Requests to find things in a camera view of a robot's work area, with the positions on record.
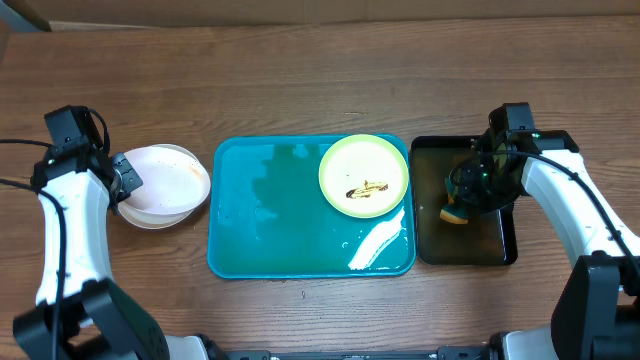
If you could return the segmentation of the white plate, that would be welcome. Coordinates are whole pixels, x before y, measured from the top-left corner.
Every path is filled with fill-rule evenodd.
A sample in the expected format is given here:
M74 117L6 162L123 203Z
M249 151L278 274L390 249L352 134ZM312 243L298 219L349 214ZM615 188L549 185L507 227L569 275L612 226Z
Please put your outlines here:
M194 208L177 214L147 214L125 202L118 204L119 214L129 223L147 230L159 230L171 227L186 219Z
M125 203L149 215L177 215L194 210L209 195L211 180L197 158L177 148L147 146L125 157L142 185Z

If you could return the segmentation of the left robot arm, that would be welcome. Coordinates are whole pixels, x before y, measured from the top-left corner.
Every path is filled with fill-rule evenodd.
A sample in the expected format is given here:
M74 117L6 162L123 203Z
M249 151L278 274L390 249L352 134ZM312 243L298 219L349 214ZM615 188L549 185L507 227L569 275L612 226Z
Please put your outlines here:
M33 310L13 335L31 359L222 359L204 335L175 337L113 280L108 212L142 181L110 153L104 119L67 105L44 116L52 138L26 188L45 216L45 259Z

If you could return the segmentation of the white plate front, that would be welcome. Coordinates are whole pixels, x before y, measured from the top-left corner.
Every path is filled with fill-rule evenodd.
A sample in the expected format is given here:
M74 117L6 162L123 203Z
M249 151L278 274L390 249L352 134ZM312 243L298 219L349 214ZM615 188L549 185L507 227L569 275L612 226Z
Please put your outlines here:
M194 208L177 214L147 214L125 202L118 204L119 214L129 223L147 230L159 230L171 227L186 219Z

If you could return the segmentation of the green yellow sponge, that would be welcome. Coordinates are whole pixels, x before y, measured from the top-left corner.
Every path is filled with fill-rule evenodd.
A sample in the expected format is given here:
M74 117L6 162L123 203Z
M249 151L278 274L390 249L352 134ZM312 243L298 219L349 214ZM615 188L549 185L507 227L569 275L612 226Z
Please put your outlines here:
M445 189L447 193L447 204L440 210L440 218L448 223L464 225L469 221L466 208L457 201L457 187L449 178L445 179Z

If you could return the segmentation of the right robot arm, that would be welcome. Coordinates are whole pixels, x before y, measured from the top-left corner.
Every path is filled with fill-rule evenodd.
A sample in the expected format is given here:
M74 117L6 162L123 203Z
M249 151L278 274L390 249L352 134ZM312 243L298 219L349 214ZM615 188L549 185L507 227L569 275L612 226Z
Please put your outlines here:
M445 180L441 219L465 224L476 215L532 197L550 221L572 272L549 325L494 335L496 359L636 359L639 238L613 210L589 176L579 147L564 130L535 127L526 103L505 103L488 129L472 141L473 155Z

